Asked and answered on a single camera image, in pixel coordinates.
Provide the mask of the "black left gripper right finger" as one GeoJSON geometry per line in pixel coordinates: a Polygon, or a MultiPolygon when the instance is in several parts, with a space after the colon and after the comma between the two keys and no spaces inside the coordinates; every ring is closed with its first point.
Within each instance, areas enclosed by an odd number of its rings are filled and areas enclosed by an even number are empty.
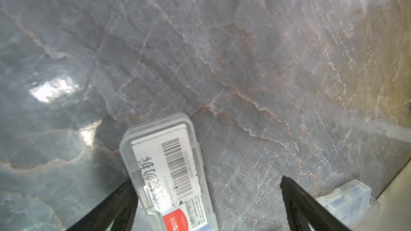
{"type": "Polygon", "coordinates": [[[287,220],[292,231],[349,231],[292,178],[283,176],[280,183],[287,220]]]}

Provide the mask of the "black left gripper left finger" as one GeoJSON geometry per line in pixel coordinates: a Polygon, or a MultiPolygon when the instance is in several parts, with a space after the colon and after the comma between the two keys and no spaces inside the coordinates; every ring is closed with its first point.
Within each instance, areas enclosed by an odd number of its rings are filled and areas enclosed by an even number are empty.
{"type": "Polygon", "coordinates": [[[138,207],[138,196],[130,179],[120,185],[92,211],[71,226],[70,231],[130,231],[138,207]]]}

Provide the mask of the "clear case red blue label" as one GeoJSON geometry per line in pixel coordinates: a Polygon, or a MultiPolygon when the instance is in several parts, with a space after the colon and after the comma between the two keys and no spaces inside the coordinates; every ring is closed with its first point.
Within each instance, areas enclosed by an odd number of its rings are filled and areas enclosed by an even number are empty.
{"type": "Polygon", "coordinates": [[[354,179],[316,201],[345,226],[351,227],[369,210],[371,188],[354,179]]]}

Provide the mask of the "clear case red mark label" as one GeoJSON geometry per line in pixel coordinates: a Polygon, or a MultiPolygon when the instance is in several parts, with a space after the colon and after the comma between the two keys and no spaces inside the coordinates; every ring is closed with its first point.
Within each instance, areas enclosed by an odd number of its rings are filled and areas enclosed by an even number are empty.
{"type": "Polygon", "coordinates": [[[204,162],[181,112],[133,126],[119,151],[154,231],[217,231],[204,162]]]}

